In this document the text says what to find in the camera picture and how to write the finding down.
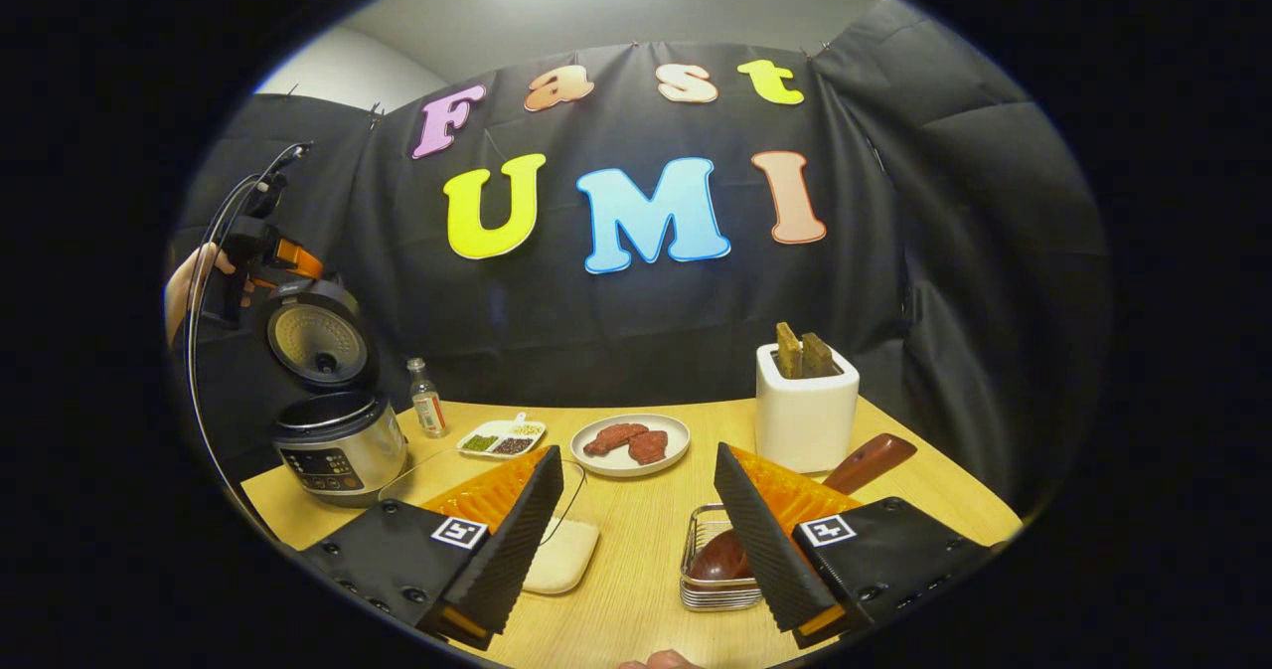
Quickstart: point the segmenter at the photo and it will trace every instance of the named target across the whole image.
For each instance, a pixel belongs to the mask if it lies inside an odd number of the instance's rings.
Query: letter m
[[[631,266],[631,253],[618,244],[618,230],[623,230],[641,258],[653,265],[663,248],[668,224],[675,225],[675,239],[667,253],[677,262],[729,253],[729,240],[720,234],[711,207],[707,188],[711,170],[711,162],[700,156],[668,162],[654,197],[645,197],[623,170],[595,170],[579,177],[579,190],[591,203],[593,251],[583,265],[585,270],[605,275]]]

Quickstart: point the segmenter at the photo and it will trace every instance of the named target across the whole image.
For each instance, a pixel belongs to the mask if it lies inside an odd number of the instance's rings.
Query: colorful letter
[[[768,188],[773,192],[773,239],[780,243],[817,242],[826,235],[826,225],[813,212],[813,202],[804,184],[804,165],[808,160],[799,153],[758,153],[750,158],[768,176]]]
[[[481,225],[481,190],[490,179],[488,170],[464,172],[454,176],[441,188],[450,198],[446,210],[446,238],[460,257],[486,258],[509,253],[525,242],[534,230],[538,192],[537,169],[547,162],[542,154],[523,154],[504,162],[500,172],[509,176],[513,187],[511,211],[508,221],[496,230]]]
[[[668,62],[667,66],[658,66],[654,75],[663,80],[663,84],[658,85],[659,93],[673,103],[711,103],[720,95],[720,90],[706,81],[711,72],[700,66]]]
[[[530,84],[530,93],[525,98],[525,108],[529,112],[547,111],[553,104],[571,102],[591,93],[597,85],[588,81],[588,70],[584,66],[563,66],[550,70],[537,76]]]
[[[450,144],[454,144],[455,139],[446,134],[446,125],[454,126],[455,130],[462,128],[464,122],[468,121],[469,103],[477,103],[481,98],[486,98],[486,88],[477,84],[473,88],[460,89],[459,93],[449,94],[445,98],[434,99],[431,103],[425,104],[420,146],[415,148],[411,156],[418,160],[425,154],[450,148]]]
[[[745,66],[738,66],[739,72],[750,75],[750,84],[756,85],[756,93],[770,103],[799,104],[804,102],[804,93],[798,89],[786,89],[782,79],[791,79],[795,72],[786,67],[773,66],[772,61],[750,61]]]
[[[729,240],[720,235],[711,207],[707,188],[711,170],[711,162],[700,156],[668,162],[653,198],[646,198],[623,170],[595,170],[579,177],[579,190],[591,202],[591,257],[583,262],[585,270],[605,275],[631,266],[631,253],[618,244],[618,229],[627,234],[641,258],[653,265],[663,248],[668,221],[675,224],[675,239],[667,253],[677,262],[729,253]]]

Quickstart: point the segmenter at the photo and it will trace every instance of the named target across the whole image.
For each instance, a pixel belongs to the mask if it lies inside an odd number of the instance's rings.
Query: stainless steel pot
[[[273,448],[300,486],[324,502],[368,507],[406,468],[406,436],[384,392],[327,393],[284,407]]]

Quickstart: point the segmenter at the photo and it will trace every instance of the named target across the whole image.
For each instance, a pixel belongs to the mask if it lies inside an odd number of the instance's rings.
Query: wooden table
[[[425,438],[415,411],[401,412],[398,420],[410,439],[412,466],[431,453],[454,448],[459,438],[483,421],[510,420],[518,411],[547,425],[539,443],[560,445],[562,460],[574,457],[569,446],[577,429],[619,412],[673,416],[684,421],[692,434],[686,455],[660,473],[588,478],[589,505],[600,539],[579,586],[556,597],[522,593],[504,633],[495,637],[490,650],[473,654],[510,666],[600,669],[630,659],[644,661],[653,651],[674,647],[709,669],[729,669],[771,666],[826,646],[796,649],[790,633],[777,631],[763,602],[721,613],[689,612],[681,604],[679,562],[689,514],[706,502],[720,501],[712,486],[717,441],[754,450],[754,398],[650,407],[445,402],[450,427],[445,439]],[[983,546],[1009,539],[1020,529],[1020,519],[999,496],[866,398],[859,398],[851,448],[880,432],[908,439],[918,453],[855,492],[855,500],[903,497]],[[809,477],[822,479],[824,474]],[[361,513],[314,500],[282,467],[248,479],[243,488],[279,539],[296,549],[309,547]]]

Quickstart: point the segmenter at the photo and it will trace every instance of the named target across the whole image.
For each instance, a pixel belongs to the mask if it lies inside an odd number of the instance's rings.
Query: bread slice
[[[799,379],[801,375],[799,338],[786,321],[777,324],[777,370],[784,379]]]
[[[834,357],[831,356],[831,347],[817,338],[817,334],[804,334],[804,354],[800,357],[800,366],[805,379],[820,379],[824,375],[834,375]]]

